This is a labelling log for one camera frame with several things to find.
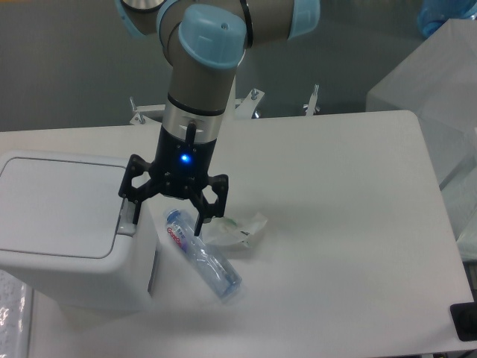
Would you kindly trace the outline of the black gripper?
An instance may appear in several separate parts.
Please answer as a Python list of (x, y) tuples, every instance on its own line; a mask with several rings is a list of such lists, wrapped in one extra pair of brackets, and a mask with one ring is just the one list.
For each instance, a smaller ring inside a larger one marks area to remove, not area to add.
[[(132, 154), (127, 163), (119, 188), (119, 196), (135, 205), (133, 224), (138, 224), (144, 201), (159, 193), (164, 184), (164, 195), (174, 198), (188, 198), (198, 212), (194, 235), (198, 236), (204, 223), (224, 216), (229, 191), (229, 177), (225, 174), (209, 176), (217, 140), (189, 145), (185, 140), (161, 128), (154, 161), (146, 162), (137, 154)], [(150, 179), (139, 187), (133, 179), (149, 173)], [(209, 203), (203, 190), (210, 186), (216, 194), (214, 203)]]

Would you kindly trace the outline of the silver blue-capped robot arm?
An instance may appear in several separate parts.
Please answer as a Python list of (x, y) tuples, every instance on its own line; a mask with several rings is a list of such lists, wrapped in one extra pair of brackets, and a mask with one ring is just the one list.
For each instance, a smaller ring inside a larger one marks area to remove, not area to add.
[(188, 200), (195, 231), (224, 215), (229, 178), (209, 166), (245, 52), (316, 29), (319, 1), (117, 1), (134, 36), (157, 34), (172, 75), (156, 154), (132, 155), (119, 195), (141, 210), (155, 195)]

